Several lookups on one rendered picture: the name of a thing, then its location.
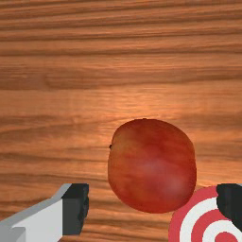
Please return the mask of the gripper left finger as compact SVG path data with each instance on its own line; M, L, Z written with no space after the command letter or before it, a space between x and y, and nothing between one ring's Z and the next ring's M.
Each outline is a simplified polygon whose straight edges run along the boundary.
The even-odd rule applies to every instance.
M52 198L0 221L0 242L59 242L80 235L88 195L88 183L65 183Z

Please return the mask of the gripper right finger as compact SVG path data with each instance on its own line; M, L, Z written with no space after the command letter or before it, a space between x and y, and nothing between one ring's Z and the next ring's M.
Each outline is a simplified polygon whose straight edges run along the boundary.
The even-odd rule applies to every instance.
M216 187L216 205L242 233L242 183L222 183Z

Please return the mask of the red apple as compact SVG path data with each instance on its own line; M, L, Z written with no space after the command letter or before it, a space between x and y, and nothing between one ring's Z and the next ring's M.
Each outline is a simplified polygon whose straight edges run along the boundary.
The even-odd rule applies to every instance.
M164 121L129 121L112 137L108 181L133 209L152 214L175 211L195 190L194 146L182 130Z

